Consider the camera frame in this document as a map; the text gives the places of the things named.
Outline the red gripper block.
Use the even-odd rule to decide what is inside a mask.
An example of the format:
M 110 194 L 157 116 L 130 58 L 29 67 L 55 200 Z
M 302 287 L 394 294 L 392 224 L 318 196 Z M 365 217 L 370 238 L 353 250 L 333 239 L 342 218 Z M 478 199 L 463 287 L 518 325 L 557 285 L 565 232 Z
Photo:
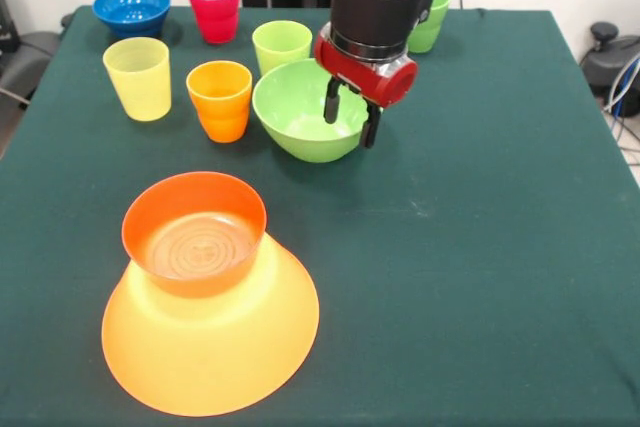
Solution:
M 373 147 L 382 108 L 402 100 L 412 87 L 418 65 L 407 55 L 406 45 L 374 46 L 354 41 L 340 34 L 330 22 L 319 31 L 314 45 L 317 63 L 330 77 L 327 85 L 324 120 L 337 120 L 339 88 L 346 86 L 368 100 L 367 119 L 363 123 L 360 144 Z

